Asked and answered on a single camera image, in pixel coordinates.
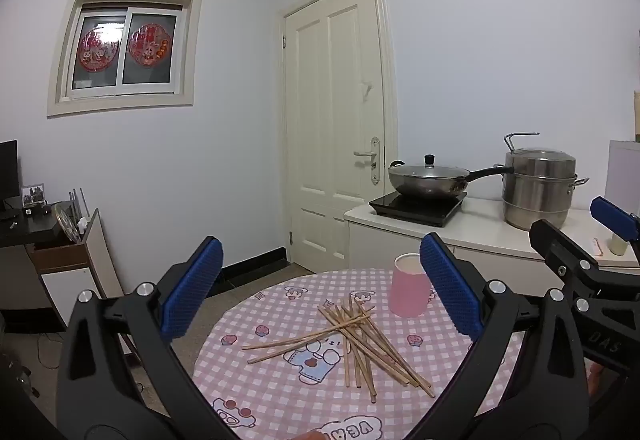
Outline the person's right hand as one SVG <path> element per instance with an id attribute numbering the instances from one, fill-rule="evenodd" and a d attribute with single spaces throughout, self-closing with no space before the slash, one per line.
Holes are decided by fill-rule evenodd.
<path id="1" fill-rule="evenodd" d="M 603 391 L 603 377 L 606 374 L 605 368 L 596 362 L 592 362 L 587 370 L 588 392 L 591 399 L 597 399 Z"/>

